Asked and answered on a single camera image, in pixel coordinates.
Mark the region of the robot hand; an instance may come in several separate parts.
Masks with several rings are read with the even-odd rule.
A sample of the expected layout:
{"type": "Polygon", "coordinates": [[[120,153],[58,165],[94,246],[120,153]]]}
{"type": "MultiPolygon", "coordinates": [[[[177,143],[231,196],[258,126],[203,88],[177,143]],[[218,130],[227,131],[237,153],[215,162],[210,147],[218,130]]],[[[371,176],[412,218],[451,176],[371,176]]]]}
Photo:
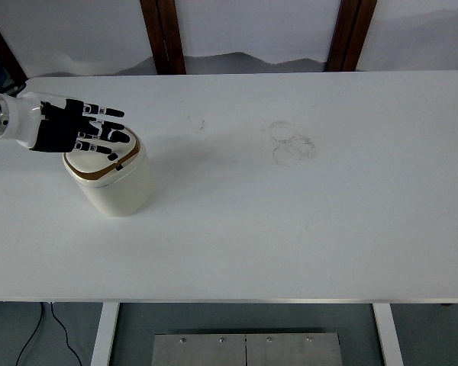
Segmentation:
{"type": "Polygon", "coordinates": [[[0,137],[15,140],[32,151],[79,150],[100,153],[113,160],[118,157],[115,149],[132,141],[123,124],[108,120],[124,116],[117,109],[32,92],[19,98],[5,96],[3,101],[7,113],[0,121],[0,137]]]}

